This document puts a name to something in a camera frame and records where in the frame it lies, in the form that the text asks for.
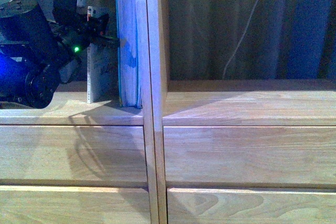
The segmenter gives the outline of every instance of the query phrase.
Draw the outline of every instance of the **gray curtain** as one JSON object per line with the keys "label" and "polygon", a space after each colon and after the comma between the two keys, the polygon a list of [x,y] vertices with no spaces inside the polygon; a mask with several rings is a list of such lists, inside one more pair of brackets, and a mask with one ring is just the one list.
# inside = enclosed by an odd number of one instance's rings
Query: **gray curtain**
{"label": "gray curtain", "polygon": [[[255,0],[169,1],[171,79],[221,79]],[[298,1],[259,1],[225,79],[286,78],[288,60],[294,54],[295,17],[305,12],[304,6],[298,9]],[[326,14],[321,22],[327,24],[329,6],[324,5],[321,11]]]}

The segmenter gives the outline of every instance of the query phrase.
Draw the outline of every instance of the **wooden shelf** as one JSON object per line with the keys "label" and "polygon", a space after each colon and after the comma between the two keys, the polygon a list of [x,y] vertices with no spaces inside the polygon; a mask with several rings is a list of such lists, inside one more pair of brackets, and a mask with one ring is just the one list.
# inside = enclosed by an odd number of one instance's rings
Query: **wooden shelf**
{"label": "wooden shelf", "polygon": [[143,125],[142,111],[122,108],[118,99],[88,104],[82,83],[60,86],[45,109],[0,110],[0,125]]}
{"label": "wooden shelf", "polygon": [[328,80],[171,81],[164,126],[335,126]]}

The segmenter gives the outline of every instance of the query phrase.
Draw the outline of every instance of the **white cable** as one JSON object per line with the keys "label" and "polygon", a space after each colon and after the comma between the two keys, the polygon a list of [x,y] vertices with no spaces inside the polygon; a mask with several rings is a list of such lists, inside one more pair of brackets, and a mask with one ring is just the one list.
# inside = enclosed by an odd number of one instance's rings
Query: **white cable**
{"label": "white cable", "polygon": [[259,0],[256,0],[256,2],[254,3],[254,6],[253,6],[252,11],[251,11],[251,14],[250,14],[250,17],[249,17],[248,20],[247,20],[247,24],[246,24],[246,26],[245,26],[243,35],[241,36],[241,38],[240,38],[240,40],[239,40],[239,42],[238,42],[238,44],[237,44],[237,46],[236,46],[236,48],[235,48],[233,54],[231,55],[231,57],[229,58],[229,60],[227,61],[226,65],[225,65],[225,68],[224,68],[224,71],[223,71],[222,79],[225,79],[225,74],[226,74],[227,67],[229,66],[229,64],[230,64],[230,62],[233,60],[233,58],[236,56],[236,53],[237,53],[237,51],[238,51],[238,48],[240,47],[240,44],[242,43],[242,41],[243,41],[243,39],[244,39],[244,37],[245,37],[245,34],[246,34],[247,29],[248,29],[248,27],[249,27],[249,25],[250,25],[250,22],[251,22],[253,13],[254,13],[254,11],[255,11],[255,9],[256,9],[256,6],[257,6],[258,2],[259,2]]}

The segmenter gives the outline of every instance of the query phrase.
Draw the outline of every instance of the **blue book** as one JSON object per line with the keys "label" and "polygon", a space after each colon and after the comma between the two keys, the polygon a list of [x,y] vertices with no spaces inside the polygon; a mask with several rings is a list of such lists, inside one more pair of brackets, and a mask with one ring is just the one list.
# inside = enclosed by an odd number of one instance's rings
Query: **blue book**
{"label": "blue book", "polygon": [[135,0],[115,0],[117,10],[119,96],[122,106],[141,108],[141,82]]}

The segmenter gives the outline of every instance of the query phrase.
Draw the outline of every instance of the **wooden cabinet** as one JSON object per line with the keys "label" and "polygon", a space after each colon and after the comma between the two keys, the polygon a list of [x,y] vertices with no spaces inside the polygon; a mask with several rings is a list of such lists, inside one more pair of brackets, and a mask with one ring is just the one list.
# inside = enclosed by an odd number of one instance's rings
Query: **wooden cabinet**
{"label": "wooden cabinet", "polygon": [[88,104],[85,82],[42,110],[0,110],[1,223],[159,223],[146,0],[136,8],[141,110]]}
{"label": "wooden cabinet", "polygon": [[136,0],[142,110],[0,110],[1,223],[336,221],[335,84],[171,81],[168,3]]}
{"label": "wooden cabinet", "polygon": [[147,5],[160,223],[335,222],[336,85],[171,81],[169,0]]}

